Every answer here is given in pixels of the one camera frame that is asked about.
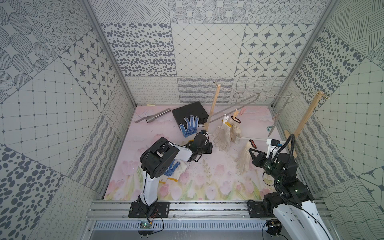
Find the beige knit gloves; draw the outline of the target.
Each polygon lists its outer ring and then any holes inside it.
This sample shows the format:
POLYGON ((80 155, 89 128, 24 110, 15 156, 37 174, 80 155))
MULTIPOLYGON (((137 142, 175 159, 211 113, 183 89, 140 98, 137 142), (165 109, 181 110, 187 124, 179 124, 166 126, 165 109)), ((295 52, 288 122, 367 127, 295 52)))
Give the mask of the beige knit gloves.
POLYGON ((240 151, 238 157, 236 158, 236 167, 237 171, 240 175, 246 173, 249 170, 250 162, 251 162, 251 154, 249 149, 256 150, 257 146, 254 140, 248 140, 244 148, 240 151))

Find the orange clothes peg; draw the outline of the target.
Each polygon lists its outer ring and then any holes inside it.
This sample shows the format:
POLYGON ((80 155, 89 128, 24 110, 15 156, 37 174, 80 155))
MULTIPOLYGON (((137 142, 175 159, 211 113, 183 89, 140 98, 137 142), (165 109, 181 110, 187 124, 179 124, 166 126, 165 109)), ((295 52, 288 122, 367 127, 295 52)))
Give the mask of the orange clothes peg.
POLYGON ((240 111, 237 110, 237 109, 235 109, 235 112, 234 112, 234 114, 233 114, 233 118, 234 118, 234 119, 237 119, 239 114, 240 114, 240 111))

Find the white clothes peg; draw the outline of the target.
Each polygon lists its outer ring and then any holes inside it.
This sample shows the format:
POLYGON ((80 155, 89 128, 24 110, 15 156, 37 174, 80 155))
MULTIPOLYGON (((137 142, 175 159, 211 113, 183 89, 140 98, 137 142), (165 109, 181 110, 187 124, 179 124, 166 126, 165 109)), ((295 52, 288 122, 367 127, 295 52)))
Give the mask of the white clothes peg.
POLYGON ((222 120, 222 123, 225 124, 229 120, 230 116, 225 114, 222 120))

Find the grey clip hanger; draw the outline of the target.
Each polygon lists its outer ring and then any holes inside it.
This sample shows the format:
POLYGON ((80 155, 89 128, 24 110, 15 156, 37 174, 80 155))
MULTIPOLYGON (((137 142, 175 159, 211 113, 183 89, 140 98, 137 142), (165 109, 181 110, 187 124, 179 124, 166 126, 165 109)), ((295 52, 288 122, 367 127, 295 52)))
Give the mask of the grey clip hanger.
POLYGON ((250 96, 250 97, 248 97, 248 98, 242 100, 241 102, 239 102, 239 105, 242 104, 242 103, 247 102, 248 100, 250 100, 250 99, 253 98, 253 97, 255 97, 254 100, 252 100, 252 101, 250 101, 249 103, 246 103, 246 104, 244 104, 244 105, 241 105, 240 107, 234 107, 235 109, 234 109, 233 111, 231 111, 231 112, 225 113, 226 110, 229 110, 229 109, 232 108, 233 106, 229 106, 229 107, 223 109, 222 111, 219 111, 219 112, 217 112, 217 113, 214 113, 214 114, 210 115, 209 118, 208 118, 208 121, 205 123, 205 127, 208 128, 210 123, 213 123, 213 122, 215 122, 215 121, 217 121, 217 120, 220 120, 220 119, 222 119, 222 118, 225 119, 227 116, 230 117, 230 116, 231 116, 232 114, 234 114, 236 111, 238 111, 238 110, 240 110, 240 109, 243 109, 243 108, 245 108, 246 106, 249 106, 249 105, 251 105, 251 104, 254 103, 254 102, 257 102, 257 101, 259 100, 260 96, 262 96, 262 97, 266 97, 266 98, 269 98, 269 97, 281 97, 281 98, 288 98, 289 100, 291 100, 290 102, 287 100, 287 101, 284 103, 283 109, 284 109, 284 107, 285 107, 288 103, 292 103, 292 102, 294 101, 294 97, 293 97, 292 95, 289 95, 289 96, 282 96, 282 95, 261 95, 260 93, 257 93, 257 94, 254 94, 254 95, 252 95, 252 96, 250 96), (213 117, 213 116, 218 115, 218 114, 221 114, 221 113, 224 113, 224 115, 222 115, 222 116, 220 116, 220 117, 218 117, 218 118, 212 120, 212 117, 213 117))

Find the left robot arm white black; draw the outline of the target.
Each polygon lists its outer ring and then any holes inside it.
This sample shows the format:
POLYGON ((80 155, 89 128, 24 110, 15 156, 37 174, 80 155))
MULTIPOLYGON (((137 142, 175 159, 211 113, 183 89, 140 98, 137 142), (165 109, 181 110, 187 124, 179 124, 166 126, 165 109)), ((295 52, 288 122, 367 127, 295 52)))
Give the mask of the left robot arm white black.
POLYGON ((140 158, 144 187, 137 200, 139 206, 147 213, 155 210, 160 177, 170 166, 177 162, 198 162, 202 155, 212 151, 213 145, 205 130, 198 132, 192 141, 183 146, 173 144, 164 137, 158 139, 140 158))

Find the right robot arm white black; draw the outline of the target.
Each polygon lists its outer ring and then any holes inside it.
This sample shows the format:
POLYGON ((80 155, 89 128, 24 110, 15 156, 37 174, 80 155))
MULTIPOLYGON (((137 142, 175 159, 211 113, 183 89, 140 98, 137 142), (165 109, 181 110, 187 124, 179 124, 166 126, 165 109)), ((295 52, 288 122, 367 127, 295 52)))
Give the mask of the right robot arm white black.
POLYGON ((330 240, 332 235, 319 215, 313 195, 297 177, 295 141, 294 134, 284 144, 269 139, 266 153, 257 150, 253 140, 249 141, 252 164, 274 179, 275 188, 273 193, 264 195, 262 205, 252 200, 247 202, 250 217, 260 213, 269 217, 263 230, 270 236, 280 236, 285 229, 293 240, 330 240))

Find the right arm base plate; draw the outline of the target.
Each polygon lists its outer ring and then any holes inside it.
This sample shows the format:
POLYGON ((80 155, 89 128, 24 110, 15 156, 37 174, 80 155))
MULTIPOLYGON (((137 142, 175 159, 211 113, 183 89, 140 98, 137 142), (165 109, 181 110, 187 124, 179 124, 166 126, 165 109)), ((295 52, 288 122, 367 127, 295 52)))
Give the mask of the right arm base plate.
POLYGON ((263 202, 260 201, 247 201, 247 207, 250 218, 274 218, 272 213, 267 212, 263 202))

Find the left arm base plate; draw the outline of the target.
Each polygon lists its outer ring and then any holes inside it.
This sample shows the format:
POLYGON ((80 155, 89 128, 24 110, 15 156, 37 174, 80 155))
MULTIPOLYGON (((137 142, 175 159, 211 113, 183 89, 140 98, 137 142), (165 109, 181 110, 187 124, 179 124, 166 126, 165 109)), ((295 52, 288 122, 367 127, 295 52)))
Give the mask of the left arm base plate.
POLYGON ((144 202, 135 201, 131 203, 129 218, 168 218, 170 202, 154 202, 147 206, 144 202))

